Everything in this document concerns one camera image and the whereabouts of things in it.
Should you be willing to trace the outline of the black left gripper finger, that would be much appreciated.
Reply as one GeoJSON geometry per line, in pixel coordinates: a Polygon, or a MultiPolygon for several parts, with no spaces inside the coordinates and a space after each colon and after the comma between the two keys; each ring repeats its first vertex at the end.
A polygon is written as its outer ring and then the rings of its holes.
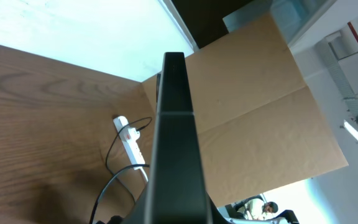
{"type": "Polygon", "coordinates": [[[129,223],[219,223],[219,212],[206,191],[181,52],[164,55],[149,181],[129,223]]]}

